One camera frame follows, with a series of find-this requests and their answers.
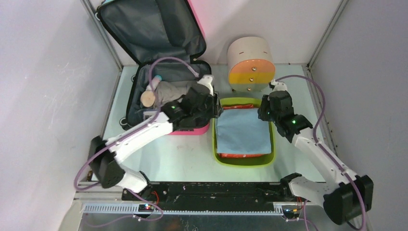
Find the pink and teal kids suitcase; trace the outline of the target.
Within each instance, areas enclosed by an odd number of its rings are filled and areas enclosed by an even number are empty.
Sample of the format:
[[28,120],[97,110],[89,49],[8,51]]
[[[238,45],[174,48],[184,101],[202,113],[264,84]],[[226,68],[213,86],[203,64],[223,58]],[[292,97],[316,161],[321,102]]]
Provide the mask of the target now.
[[149,83],[148,72],[176,85],[192,83],[212,73],[200,57],[206,50],[204,34],[187,0],[107,0],[97,8],[106,31],[138,65],[126,114],[128,130],[144,120],[140,97]]

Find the grey ribbed garment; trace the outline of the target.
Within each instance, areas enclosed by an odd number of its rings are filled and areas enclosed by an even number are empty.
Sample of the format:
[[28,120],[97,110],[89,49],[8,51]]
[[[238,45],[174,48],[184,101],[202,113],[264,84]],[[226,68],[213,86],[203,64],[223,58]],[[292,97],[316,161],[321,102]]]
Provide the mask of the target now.
[[153,105],[154,108],[158,108],[165,103],[179,99],[182,95],[185,95],[195,83],[195,81],[161,81],[155,89],[157,97],[155,98],[155,103]]

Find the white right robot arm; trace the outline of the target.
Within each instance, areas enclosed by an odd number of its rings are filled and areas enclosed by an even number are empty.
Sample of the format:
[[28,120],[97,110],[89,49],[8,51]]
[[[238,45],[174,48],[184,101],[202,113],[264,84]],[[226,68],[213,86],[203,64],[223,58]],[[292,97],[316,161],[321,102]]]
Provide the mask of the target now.
[[299,149],[324,178],[324,183],[308,180],[299,173],[290,174],[280,181],[280,196],[285,201],[296,197],[321,206],[329,219],[342,225],[366,214],[372,208],[373,181],[359,176],[348,168],[314,134],[309,120],[294,113],[293,101],[287,91],[263,95],[258,118],[272,122],[278,133]]

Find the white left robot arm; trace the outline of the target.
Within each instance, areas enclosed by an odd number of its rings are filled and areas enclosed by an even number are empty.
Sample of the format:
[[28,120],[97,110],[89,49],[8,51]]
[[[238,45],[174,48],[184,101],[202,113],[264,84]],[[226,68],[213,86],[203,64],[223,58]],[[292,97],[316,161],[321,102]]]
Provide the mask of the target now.
[[93,155],[89,166],[102,188],[120,186],[133,191],[140,200],[147,200],[152,194],[148,177],[142,171],[126,168],[123,162],[150,142],[181,128],[195,128],[196,120],[208,121],[221,113],[218,94],[205,86],[195,85],[125,133],[107,140],[95,137],[91,142]]

